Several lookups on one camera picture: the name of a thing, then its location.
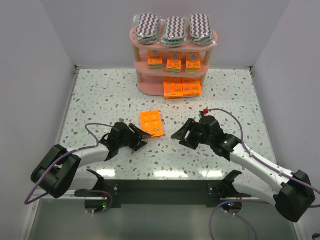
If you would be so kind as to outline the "orange flat pack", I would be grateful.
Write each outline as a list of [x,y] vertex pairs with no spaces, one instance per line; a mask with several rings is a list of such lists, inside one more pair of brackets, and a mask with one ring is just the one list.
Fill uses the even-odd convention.
[[163,136],[162,120],[159,110],[140,112],[141,130],[153,138]]
[[184,96],[182,79],[180,77],[164,77],[163,89],[164,97],[167,99]]
[[185,96],[202,94],[202,86],[199,78],[182,78],[182,90]]

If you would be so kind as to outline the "orange sponge box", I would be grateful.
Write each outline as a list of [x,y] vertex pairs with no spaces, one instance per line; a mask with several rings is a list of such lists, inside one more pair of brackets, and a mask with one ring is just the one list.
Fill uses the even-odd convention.
[[201,70],[201,55],[199,52],[186,52],[185,71],[187,73],[199,73]]
[[148,50],[148,68],[161,69],[163,67],[163,54],[161,50]]
[[169,51],[167,55],[166,71],[170,73],[180,73],[182,69],[182,57],[182,52]]

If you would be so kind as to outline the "striped sponge pack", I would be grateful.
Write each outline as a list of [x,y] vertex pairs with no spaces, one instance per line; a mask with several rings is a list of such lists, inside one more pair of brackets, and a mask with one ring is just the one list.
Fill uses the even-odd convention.
[[135,29],[136,40],[140,44],[152,45],[158,42],[158,31],[161,19],[152,13],[143,13],[137,18]]
[[186,19],[171,16],[165,21],[161,42],[166,47],[179,47],[186,41]]
[[189,17],[189,34],[195,45],[216,45],[216,38],[211,27],[210,16],[195,13]]

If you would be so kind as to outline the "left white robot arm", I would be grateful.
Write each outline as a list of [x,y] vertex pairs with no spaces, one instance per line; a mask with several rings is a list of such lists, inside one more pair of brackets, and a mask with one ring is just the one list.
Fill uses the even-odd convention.
[[149,131],[143,131],[132,123],[116,122],[113,126],[101,123],[101,126],[109,127],[110,132],[98,139],[88,129],[89,125],[87,123],[85,129],[96,143],[79,148],[54,145],[31,174],[30,179],[35,184],[33,191],[40,187],[55,199],[60,198],[71,189],[79,168],[107,162],[122,148],[130,148],[136,152],[147,145],[146,139],[152,137]]

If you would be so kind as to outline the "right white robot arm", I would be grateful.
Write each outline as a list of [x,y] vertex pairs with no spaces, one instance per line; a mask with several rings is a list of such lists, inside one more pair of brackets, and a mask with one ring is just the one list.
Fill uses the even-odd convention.
[[200,144],[207,145],[217,156],[259,177],[263,183],[245,182],[238,173],[229,174],[224,180],[237,193],[275,206],[285,219],[293,223],[301,219],[316,199],[310,178],[305,172],[293,172],[257,154],[238,137],[224,133],[213,116],[204,116],[199,122],[190,118],[171,137],[193,150]]

